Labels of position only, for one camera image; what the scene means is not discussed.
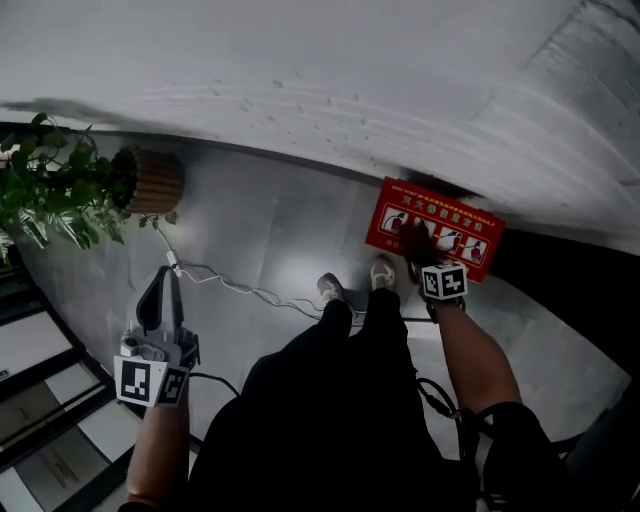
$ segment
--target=fiducial marker cube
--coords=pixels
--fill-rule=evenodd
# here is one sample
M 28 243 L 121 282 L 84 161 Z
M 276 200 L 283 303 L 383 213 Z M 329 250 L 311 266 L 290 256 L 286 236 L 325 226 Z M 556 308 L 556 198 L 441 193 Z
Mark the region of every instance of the fiducial marker cube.
M 424 294 L 436 300 L 461 297 L 468 292 L 467 272 L 459 262 L 422 268 Z

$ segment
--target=shoe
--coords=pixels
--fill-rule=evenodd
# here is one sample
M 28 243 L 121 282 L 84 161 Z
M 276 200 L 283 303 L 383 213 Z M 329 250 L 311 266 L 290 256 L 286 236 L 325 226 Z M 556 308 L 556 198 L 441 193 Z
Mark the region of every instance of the shoe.
M 331 273 L 327 273 L 318 279 L 318 291 L 326 304 L 332 300 L 345 302 L 344 289 L 340 281 L 338 281 L 338 278 Z
M 394 291 L 396 288 L 396 270 L 390 260 L 384 256 L 378 256 L 371 267 L 371 288 L 373 291 L 380 288 Z

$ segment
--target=wooden planter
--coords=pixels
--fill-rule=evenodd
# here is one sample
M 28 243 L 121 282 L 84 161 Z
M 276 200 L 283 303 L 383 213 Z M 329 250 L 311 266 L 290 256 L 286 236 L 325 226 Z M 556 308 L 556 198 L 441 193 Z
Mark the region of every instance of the wooden planter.
M 140 148 L 124 148 L 113 158 L 114 165 L 125 165 L 135 179 L 128 203 L 129 213 L 169 213 L 184 192 L 184 171 L 173 155 Z

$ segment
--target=red sign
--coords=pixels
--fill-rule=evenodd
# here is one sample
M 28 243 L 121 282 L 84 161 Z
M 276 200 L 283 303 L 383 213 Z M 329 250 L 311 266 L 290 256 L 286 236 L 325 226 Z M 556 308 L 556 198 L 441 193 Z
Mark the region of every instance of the red sign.
M 483 279 L 504 230 L 504 221 L 429 190 L 386 178 L 371 220 L 367 243 L 404 256 L 400 244 L 403 224 L 422 223 L 443 259 L 457 260 L 468 279 Z

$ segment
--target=floor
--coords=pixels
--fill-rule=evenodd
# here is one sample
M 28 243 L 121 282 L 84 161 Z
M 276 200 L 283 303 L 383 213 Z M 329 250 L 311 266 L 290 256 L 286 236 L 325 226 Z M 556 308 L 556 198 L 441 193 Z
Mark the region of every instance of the floor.
M 104 156 L 125 145 L 140 145 L 173 152 L 184 164 L 187 187 L 178 224 L 162 225 L 182 259 L 206 263 L 234 281 L 282 298 L 313 299 L 318 306 L 315 282 L 327 271 L 347 288 L 365 289 L 369 263 L 377 254 L 364 244 L 379 192 L 379 183 L 371 178 L 210 143 L 116 135 L 99 135 L 97 142 Z M 103 238 L 90 251 L 61 239 L 45 251 L 20 243 L 36 282 L 109 371 L 134 288 L 166 263 L 166 249 L 152 228 L 130 222 L 125 240 L 126 245 L 119 245 Z M 405 316 L 425 316 L 403 272 L 399 293 Z M 184 278 L 182 294 L 185 324 L 200 336 L 199 371 L 225 377 L 238 388 L 259 357 L 282 348 L 313 323 L 217 281 L 196 285 Z M 469 314 L 505 349 L 526 405 L 551 440 L 583 431 L 630 381 L 586 339 L 499 279 L 474 285 L 467 303 Z M 409 343 L 420 374 L 452 392 L 437 329 L 412 326 Z M 194 380 L 192 432 L 204 437 L 230 398 L 224 386 Z M 454 425 L 429 408 L 425 417 L 443 455 L 455 457 Z

